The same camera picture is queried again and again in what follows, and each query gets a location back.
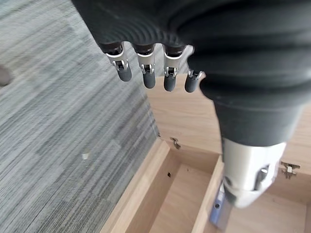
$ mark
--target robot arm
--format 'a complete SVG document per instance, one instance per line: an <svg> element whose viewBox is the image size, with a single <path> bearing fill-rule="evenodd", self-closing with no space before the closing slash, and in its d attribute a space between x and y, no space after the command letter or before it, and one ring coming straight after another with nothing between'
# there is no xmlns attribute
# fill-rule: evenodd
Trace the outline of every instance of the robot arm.
<svg viewBox="0 0 311 233"><path fill-rule="evenodd" d="M164 47L164 88L193 45L186 90L214 101L229 201L245 207L274 181L278 162L311 98L311 0L72 0L123 81L132 43L147 88L154 44Z"/></svg>

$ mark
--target blue object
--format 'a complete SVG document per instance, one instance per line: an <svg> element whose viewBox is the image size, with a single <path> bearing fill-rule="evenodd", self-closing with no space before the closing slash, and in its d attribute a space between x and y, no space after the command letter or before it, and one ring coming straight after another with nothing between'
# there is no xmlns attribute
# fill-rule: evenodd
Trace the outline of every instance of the blue object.
<svg viewBox="0 0 311 233"><path fill-rule="evenodd" d="M225 231L229 221L231 209L232 205L225 198L224 184L221 183L210 213L210 222L214 224L219 230Z"/></svg>

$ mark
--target wooden drawer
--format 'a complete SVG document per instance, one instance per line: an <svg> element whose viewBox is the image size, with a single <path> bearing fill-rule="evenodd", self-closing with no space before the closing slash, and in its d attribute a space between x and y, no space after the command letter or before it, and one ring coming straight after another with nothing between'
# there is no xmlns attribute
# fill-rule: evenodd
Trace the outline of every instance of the wooden drawer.
<svg viewBox="0 0 311 233"><path fill-rule="evenodd" d="M222 170L216 153L171 149L158 139L101 233L216 232L206 219Z"/></svg>

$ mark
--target gray carpet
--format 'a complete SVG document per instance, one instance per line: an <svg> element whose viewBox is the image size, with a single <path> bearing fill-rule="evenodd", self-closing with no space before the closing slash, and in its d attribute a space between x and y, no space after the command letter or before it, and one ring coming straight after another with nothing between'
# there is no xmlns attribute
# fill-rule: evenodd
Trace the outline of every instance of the gray carpet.
<svg viewBox="0 0 311 233"><path fill-rule="evenodd" d="M128 57L123 83L68 0L1 0L1 233L100 231L158 134Z"/></svg>

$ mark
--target wooden cabinet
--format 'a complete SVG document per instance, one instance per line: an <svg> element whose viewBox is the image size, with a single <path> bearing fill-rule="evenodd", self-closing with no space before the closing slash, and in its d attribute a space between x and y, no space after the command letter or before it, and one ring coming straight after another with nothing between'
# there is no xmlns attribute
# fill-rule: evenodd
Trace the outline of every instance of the wooden cabinet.
<svg viewBox="0 0 311 233"><path fill-rule="evenodd" d="M185 92L185 76L178 78L172 93L164 91L163 78L148 91L161 137L101 233L220 232L208 220L223 172L217 118L212 102L199 90ZM282 158L301 166L298 175L285 179L280 167L265 194L248 208L232 210L225 233L311 233L309 113L310 107Z"/></svg>

